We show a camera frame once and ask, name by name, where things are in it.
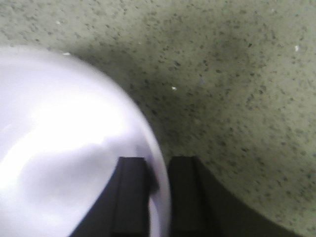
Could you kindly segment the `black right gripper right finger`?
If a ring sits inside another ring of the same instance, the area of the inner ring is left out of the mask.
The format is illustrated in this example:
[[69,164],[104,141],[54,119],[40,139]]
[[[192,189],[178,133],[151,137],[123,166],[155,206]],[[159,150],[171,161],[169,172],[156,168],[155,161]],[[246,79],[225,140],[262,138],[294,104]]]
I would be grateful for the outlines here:
[[306,166],[241,156],[169,162],[174,237],[304,237]]

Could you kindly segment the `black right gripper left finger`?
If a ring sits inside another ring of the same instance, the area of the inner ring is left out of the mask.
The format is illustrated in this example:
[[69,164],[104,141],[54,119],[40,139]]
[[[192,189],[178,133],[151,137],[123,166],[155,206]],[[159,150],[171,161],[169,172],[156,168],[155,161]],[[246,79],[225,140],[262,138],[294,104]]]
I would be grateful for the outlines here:
[[153,172],[144,157],[120,157],[108,184],[72,237],[158,237]]

